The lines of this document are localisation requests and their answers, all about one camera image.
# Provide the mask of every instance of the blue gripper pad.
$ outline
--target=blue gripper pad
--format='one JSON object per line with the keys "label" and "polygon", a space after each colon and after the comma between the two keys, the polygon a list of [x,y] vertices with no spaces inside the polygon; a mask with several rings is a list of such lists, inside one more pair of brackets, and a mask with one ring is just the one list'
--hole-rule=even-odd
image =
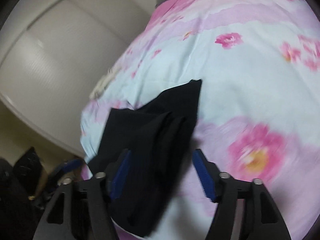
{"label": "blue gripper pad", "polygon": [[212,202],[215,202],[216,193],[214,190],[214,181],[204,165],[203,158],[201,158],[200,155],[203,155],[203,153],[195,150],[192,154],[192,163],[201,181],[206,197],[210,198]]}
{"label": "blue gripper pad", "polygon": [[128,151],[126,157],[122,161],[113,181],[111,182],[111,192],[109,194],[112,200],[119,198],[122,194],[125,180],[127,178],[130,167],[131,151]]}

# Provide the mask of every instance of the silver bolt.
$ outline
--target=silver bolt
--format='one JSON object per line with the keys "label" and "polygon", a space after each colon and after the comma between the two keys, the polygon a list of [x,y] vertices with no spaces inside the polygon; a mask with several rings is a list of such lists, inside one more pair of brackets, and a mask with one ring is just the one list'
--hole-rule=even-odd
{"label": "silver bolt", "polygon": [[95,177],[97,178],[97,179],[102,179],[102,178],[104,178],[106,176],[106,174],[104,173],[104,172],[98,172],[96,175],[95,175]]}
{"label": "silver bolt", "polygon": [[220,172],[219,176],[222,179],[229,179],[230,178],[230,174],[227,172]]}
{"label": "silver bolt", "polygon": [[253,183],[256,185],[262,185],[263,181],[261,179],[253,179]]}
{"label": "silver bolt", "polygon": [[70,184],[71,182],[72,182],[72,179],[66,178],[66,179],[63,180],[62,184],[63,184],[63,185],[68,185],[68,184]]}

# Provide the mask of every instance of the black garment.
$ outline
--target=black garment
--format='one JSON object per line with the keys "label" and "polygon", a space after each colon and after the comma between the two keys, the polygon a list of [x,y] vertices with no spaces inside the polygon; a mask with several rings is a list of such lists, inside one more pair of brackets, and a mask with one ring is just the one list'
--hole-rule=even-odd
{"label": "black garment", "polygon": [[123,192],[110,206],[124,230],[149,235],[164,211],[196,125],[202,81],[163,91],[134,111],[112,109],[98,155],[89,162],[93,174],[115,162],[123,149],[132,152]]}

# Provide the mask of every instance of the floral bedsheet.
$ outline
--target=floral bedsheet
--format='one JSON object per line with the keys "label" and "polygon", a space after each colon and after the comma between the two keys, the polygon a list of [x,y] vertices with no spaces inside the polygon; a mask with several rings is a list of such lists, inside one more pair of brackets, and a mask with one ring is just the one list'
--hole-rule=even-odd
{"label": "floral bedsheet", "polygon": [[[263,179],[292,239],[306,235],[320,214],[320,23],[305,0],[169,0],[116,65],[83,110],[87,162],[112,107],[202,79],[197,147],[237,179]],[[150,239],[205,239],[215,208],[190,166]]]}

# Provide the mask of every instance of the folded black fabric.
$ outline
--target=folded black fabric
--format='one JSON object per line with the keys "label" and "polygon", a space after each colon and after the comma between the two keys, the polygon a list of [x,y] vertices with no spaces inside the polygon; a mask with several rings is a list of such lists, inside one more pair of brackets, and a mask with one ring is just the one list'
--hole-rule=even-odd
{"label": "folded black fabric", "polygon": [[124,230],[149,235],[164,211],[196,125],[202,81],[163,91],[138,110],[112,109],[93,174],[115,162],[123,149],[132,152],[127,180],[110,212]]}

